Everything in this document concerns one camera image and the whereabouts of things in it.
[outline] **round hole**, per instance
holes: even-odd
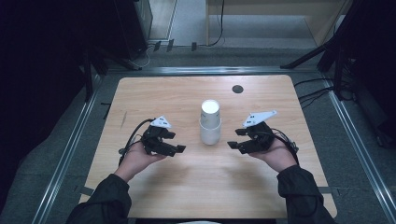
[[[244,88],[239,86],[239,85],[235,85],[233,86],[233,92],[235,93],[241,93],[242,91],[244,91]]]

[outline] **table surface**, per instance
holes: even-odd
[[[233,86],[244,91],[234,93]],[[199,118],[204,100],[220,104],[221,138],[214,146],[200,140]],[[187,146],[181,154],[150,165],[129,182],[132,207],[129,217],[153,218],[282,218],[285,199],[277,194],[276,172],[265,162],[230,149],[227,141],[246,141],[235,129],[250,112],[276,110],[266,123],[285,133],[300,148],[303,168],[319,187],[328,187],[288,76],[127,77],[120,81],[97,147],[86,187],[96,186],[118,166],[118,150],[144,119],[165,115],[174,139]],[[148,125],[138,133],[142,134]],[[331,194],[325,206],[335,217]],[[82,196],[81,202],[88,200]]]

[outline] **white cup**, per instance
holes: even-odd
[[[221,119],[218,127],[214,129],[207,129],[203,126],[201,120],[199,121],[201,126],[201,140],[207,145],[215,145],[221,136]]]
[[[217,128],[221,123],[219,102],[215,100],[205,100],[201,108],[201,126],[206,129]]]

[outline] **metal frame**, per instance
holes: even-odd
[[[332,83],[330,81],[324,81],[324,85],[326,87],[330,87],[332,86]],[[373,187],[375,195],[378,198],[389,223],[396,223],[396,205],[388,186],[371,159],[369,151],[362,142],[361,136],[355,128],[355,125],[345,108],[344,102],[340,102],[334,92],[330,92],[329,95],[332,100],[332,104],[346,129],[346,133],[355,149],[356,155],[361,162],[364,173],[367,174],[370,184]]]
[[[295,73],[318,73],[318,70],[313,66],[307,66],[295,69],[279,69],[277,66],[264,66],[264,67],[157,67],[145,69],[139,72],[125,73],[125,70],[112,70],[110,74],[126,74],[128,77],[163,77],[163,76],[248,76],[248,75],[278,75],[278,74],[295,74]],[[64,180],[67,168],[72,160],[74,151],[77,143],[84,129],[85,123],[88,116],[91,113],[93,104],[96,99],[97,92],[102,83],[102,78],[96,75],[95,77],[95,90],[92,98],[87,102],[78,118],[77,124],[69,138],[69,141],[64,149],[58,166],[52,176],[49,185],[45,191],[44,197],[39,205],[33,223],[45,223],[50,213],[50,209],[53,206],[53,202],[57,196],[59,188]],[[324,86],[330,87],[332,83],[330,81],[324,81]],[[356,154],[361,162],[364,172],[375,191],[375,194],[387,216],[389,223],[396,223],[396,205],[394,199],[390,193],[389,188],[385,184],[381,174],[375,167],[370,154],[361,141],[361,137],[357,132],[350,116],[343,102],[338,101],[337,97],[333,92],[330,92],[330,98],[332,104],[342,121],[346,133],[355,149]]]

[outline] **black sleeve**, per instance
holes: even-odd
[[[128,189],[117,175],[109,175],[87,202],[73,209],[66,223],[127,223],[132,204]]]
[[[335,223],[311,173],[294,165],[280,172],[277,179],[278,193],[286,199],[289,224]]]

